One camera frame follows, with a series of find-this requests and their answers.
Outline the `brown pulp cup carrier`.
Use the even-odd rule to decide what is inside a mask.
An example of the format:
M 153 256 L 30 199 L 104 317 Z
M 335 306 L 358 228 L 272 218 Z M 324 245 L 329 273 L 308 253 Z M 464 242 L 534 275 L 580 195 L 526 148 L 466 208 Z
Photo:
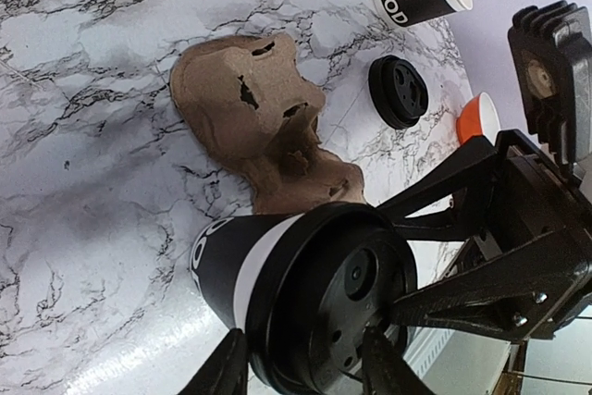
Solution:
M 286 33 L 228 36 L 190 46 L 170 74 L 180 115 L 214 161 L 250 183 L 258 215 L 365 201 L 363 171 L 320 146 L 326 97 L 296 55 Z

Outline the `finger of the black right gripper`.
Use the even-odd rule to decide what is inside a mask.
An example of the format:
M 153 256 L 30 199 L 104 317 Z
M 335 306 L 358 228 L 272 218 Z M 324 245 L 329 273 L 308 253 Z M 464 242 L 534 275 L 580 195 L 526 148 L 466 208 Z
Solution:
M 578 287 L 578 243 L 563 229 L 398 299 L 393 323 L 519 342 L 553 339 Z
M 410 241 L 465 241 L 485 226 L 498 152 L 475 136 L 380 211 Z

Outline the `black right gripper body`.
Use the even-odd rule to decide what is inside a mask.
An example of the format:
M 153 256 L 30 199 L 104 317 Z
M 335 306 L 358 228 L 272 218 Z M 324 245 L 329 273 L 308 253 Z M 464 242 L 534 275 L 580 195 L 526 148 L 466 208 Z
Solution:
M 454 263 L 469 278 L 455 292 L 455 327 L 512 342 L 553 339 L 591 304 L 591 204 L 520 131 L 503 131 L 496 146 L 486 223 Z

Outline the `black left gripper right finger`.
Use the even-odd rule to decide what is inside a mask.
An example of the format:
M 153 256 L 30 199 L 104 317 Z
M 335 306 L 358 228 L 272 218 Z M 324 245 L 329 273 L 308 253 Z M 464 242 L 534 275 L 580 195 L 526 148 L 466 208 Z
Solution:
M 434 395 L 378 327 L 364 330 L 363 391 L 370 395 Z

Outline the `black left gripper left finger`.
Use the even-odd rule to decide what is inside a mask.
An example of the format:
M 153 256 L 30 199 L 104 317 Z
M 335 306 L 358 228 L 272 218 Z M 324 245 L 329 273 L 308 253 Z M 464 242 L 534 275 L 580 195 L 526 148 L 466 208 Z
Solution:
M 246 335 L 233 328 L 179 395 L 246 395 L 248 375 Z

